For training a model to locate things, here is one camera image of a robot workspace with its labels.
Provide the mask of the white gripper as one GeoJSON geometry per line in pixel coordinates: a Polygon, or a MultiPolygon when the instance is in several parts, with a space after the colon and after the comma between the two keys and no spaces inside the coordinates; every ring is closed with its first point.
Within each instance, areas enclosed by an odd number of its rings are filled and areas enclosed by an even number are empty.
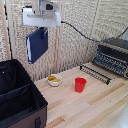
{"type": "MultiPolygon", "coordinates": [[[[59,5],[42,3],[39,13],[34,12],[32,8],[24,8],[23,23],[28,26],[57,28],[61,25],[59,5]]],[[[46,38],[46,28],[41,28],[42,39],[46,38]]]]}

